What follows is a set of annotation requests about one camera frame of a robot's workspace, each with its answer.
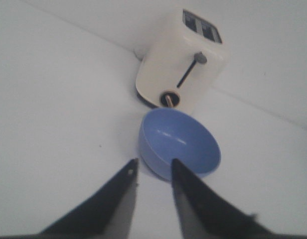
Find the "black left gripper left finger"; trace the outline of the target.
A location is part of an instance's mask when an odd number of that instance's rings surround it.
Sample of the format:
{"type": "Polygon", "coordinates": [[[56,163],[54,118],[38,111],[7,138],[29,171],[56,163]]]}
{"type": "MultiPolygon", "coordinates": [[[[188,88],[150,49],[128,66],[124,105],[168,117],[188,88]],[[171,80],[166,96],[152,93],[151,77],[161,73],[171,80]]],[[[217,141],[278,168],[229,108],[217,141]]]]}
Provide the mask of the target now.
{"type": "Polygon", "coordinates": [[[94,195],[41,232],[46,238],[126,239],[134,214],[137,159],[130,160],[94,195]]]}

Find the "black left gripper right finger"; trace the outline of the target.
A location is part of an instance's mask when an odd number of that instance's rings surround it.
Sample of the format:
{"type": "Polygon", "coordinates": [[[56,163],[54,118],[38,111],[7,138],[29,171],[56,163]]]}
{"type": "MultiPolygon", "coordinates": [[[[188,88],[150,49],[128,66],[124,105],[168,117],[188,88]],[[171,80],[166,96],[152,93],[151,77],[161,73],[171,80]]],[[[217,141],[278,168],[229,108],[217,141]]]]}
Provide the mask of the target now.
{"type": "Polygon", "coordinates": [[[179,159],[171,163],[172,188],[185,239],[250,239],[272,236],[254,217],[218,196],[179,159]]]}

